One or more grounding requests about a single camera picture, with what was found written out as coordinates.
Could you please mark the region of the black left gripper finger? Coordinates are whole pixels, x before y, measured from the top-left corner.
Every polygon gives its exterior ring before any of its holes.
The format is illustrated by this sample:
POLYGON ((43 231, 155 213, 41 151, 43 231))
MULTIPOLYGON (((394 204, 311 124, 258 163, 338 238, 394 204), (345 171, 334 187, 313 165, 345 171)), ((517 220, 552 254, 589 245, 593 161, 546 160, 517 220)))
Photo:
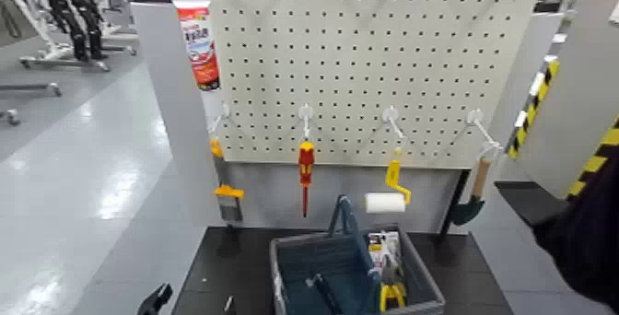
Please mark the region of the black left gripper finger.
POLYGON ((159 312, 169 303, 168 298, 147 297, 139 305, 137 315, 158 315, 159 312))
POLYGON ((171 285, 163 284, 145 299, 145 303, 168 303, 172 294, 173 290, 171 285))

